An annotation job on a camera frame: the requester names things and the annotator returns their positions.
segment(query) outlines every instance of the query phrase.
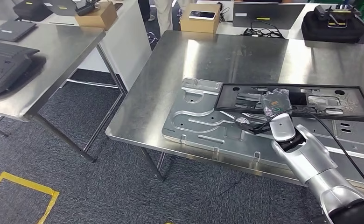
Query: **person's leg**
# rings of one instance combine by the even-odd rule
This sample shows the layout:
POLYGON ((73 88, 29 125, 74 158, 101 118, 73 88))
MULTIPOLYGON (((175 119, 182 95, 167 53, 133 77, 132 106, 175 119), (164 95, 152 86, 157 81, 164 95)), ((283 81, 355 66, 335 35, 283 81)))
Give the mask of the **person's leg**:
POLYGON ((138 0, 140 6, 142 19, 146 22, 150 18, 150 5, 149 0, 138 0))
POLYGON ((188 4, 195 3, 195 2, 196 2, 195 0, 178 0, 178 5, 181 8, 182 13, 184 13, 188 4))
POLYGON ((157 21, 160 27, 160 36, 164 34, 166 30, 172 30, 171 20, 171 3, 172 0, 154 0, 154 5, 157 9, 157 21))

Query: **cardboard box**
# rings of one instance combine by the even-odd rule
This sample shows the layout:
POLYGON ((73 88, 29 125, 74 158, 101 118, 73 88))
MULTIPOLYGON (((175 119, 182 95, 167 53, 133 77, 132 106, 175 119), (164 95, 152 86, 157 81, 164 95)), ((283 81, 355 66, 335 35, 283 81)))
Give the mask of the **cardboard box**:
POLYGON ((113 22, 118 17, 112 2, 100 2, 100 9, 96 8, 84 16, 75 16, 76 21, 81 27, 99 27, 109 30, 113 22))
POLYGON ((181 31, 216 33, 219 25, 220 5, 218 4, 189 4, 181 18, 181 31), (189 19, 191 11, 215 12, 213 20, 189 19))

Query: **white pants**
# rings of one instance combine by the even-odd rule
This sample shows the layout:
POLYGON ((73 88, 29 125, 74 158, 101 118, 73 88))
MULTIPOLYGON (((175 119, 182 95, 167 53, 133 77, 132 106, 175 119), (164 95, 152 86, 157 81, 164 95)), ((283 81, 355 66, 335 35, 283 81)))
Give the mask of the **white pants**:
MULTIPOLYGON (((172 30, 172 18, 171 18, 171 4, 173 0, 154 0, 154 5, 157 9, 157 21, 159 21, 160 35, 166 30, 172 30)), ((194 3, 195 0, 178 0, 178 4, 185 11, 186 6, 189 3, 194 3)))

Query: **black bag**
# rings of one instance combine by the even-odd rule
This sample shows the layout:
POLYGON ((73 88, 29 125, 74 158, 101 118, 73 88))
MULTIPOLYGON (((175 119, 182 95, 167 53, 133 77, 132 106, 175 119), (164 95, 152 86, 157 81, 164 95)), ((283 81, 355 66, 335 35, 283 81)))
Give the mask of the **black bag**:
POLYGON ((24 0, 13 7, 20 19, 40 22, 53 12, 40 0, 24 0))
POLYGON ((307 41, 356 43, 364 34, 364 24, 359 19, 349 20, 346 28, 329 28, 328 21, 320 21, 314 12, 308 12, 301 24, 307 41))

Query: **black plastic frame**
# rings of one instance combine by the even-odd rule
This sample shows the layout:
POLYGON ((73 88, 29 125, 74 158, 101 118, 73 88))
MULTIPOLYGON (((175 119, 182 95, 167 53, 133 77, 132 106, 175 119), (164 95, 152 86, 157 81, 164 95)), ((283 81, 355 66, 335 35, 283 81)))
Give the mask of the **black plastic frame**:
MULTIPOLYGON (((239 113, 253 113, 253 114, 264 114, 262 109, 254 109, 254 108, 236 108, 236 107, 220 107, 219 100, 224 94, 224 87, 230 86, 230 87, 240 87, 240 86, 251 86, 251 87, 263 87, 269 89, 269 87, 279 86, 279 87, 296 87, 296 88, 303 88, 303 89, 320 89, 320 88, 330 88, 334 90, 338 90, 340 88, 342 89, 356 89, 359 90, 359 93, 361 94, 363 100, 364 100, 364 92, 362 91, 361 87, 359 86, 344 86, 344 85, 309 85, 309 84, 222 84, 221 90, 219 92, 217 101, 215 103, 215 110, 216 111, 225 111, 225 112, 239 112, 239 113)), ((227 100, 230 100, 235 105, 237 103, 237 98, 229 98, 227 100)), ((363 116, 353 116, 353 115, 336 115, 336 114, 327 114, 327 113, 313 113, 315 116, 317 116, 320 119, 330 119, 330 120, 346 120, 346 121, 360 121, 364 122, 363 116)), ((312 118, 309 114, 306 113, 299 113, 299 112, 293 112, 292 117, 302 117, 302 118, 312 118)))

